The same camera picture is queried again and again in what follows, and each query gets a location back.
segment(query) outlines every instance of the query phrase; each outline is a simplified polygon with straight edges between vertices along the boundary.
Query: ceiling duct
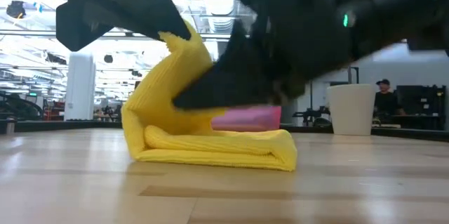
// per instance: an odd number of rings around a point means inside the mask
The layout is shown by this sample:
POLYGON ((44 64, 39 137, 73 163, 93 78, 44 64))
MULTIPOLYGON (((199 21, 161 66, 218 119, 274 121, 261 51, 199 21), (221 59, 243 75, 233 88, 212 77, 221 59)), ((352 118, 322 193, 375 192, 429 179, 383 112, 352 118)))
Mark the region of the ceiling duct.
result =
POLYGON ((234 10, 234 0, 205 0, 208 14, 219 15, 208 19, 210 29, 214 33, 230 33, 232 30, 233 18, 223 16, 229 15, 234 10))

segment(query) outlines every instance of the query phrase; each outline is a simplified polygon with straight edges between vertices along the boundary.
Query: table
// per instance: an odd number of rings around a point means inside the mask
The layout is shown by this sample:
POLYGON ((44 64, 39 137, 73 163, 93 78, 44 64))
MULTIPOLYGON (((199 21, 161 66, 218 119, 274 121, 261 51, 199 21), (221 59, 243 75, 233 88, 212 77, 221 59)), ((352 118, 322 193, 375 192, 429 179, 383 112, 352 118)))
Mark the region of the table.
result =
POLYGON ((15 224, 449 223, 449 144, 294 134, 294 173, 136 163, 123 131, 0 137, 15 224))

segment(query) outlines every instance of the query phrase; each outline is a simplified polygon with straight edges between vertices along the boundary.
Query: green indicator light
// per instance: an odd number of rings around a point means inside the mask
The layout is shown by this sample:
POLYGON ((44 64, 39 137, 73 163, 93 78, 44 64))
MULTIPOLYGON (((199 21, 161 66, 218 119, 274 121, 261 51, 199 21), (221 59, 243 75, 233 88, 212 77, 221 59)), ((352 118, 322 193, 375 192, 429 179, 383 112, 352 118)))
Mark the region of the green indicator light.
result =
POLYGON ((345 27, 348 27, 348 24, 349 24, 349 16, 347 14, 345 14, 344 18, 343 18, 343 25, 345 27))

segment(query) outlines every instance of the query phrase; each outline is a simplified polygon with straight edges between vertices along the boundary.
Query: pink sponge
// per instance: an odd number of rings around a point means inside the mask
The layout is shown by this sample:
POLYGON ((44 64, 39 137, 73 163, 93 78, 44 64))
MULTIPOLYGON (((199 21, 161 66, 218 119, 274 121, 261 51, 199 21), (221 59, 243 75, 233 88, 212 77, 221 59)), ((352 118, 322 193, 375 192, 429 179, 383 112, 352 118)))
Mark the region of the pink sponge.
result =
POLYGON ((212 120, 212 128, 220 131, 260 132, 279 129, 281 107, 249 107, 229 110, 212 120))

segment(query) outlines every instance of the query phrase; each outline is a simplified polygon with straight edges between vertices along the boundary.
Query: cap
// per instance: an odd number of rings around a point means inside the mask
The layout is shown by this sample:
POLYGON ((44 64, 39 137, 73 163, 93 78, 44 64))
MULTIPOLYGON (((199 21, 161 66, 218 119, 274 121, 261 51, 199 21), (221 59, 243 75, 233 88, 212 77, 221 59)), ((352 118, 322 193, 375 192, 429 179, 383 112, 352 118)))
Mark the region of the cap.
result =
POLYGON ((388 84, 388 85, 390 85, 390 81, 388 79, 382 79, 380 81, 377 81, 376 84, 377 85, 379 85, 379 84, 388 84))

